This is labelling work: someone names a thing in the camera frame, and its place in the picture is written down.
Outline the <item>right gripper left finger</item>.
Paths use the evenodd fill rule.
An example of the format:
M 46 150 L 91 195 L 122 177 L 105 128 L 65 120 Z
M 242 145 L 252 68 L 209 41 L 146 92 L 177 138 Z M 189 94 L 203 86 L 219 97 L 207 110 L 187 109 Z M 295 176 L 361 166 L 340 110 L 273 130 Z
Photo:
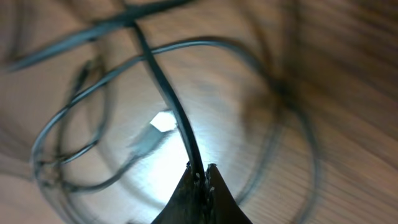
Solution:
M 191 166 L 179 180 L 170 200 L 152 221 L 152 224 L 199 224 L 205 223 L 201 190 L 192 176 Z

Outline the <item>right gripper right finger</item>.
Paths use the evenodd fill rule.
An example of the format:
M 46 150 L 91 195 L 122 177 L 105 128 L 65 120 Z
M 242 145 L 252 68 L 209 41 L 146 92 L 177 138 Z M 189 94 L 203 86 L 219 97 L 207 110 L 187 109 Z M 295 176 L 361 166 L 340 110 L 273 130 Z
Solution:
M 206 170 L 208 223 L 252 224 L 231 195 L 216 164 L 209 164 Z

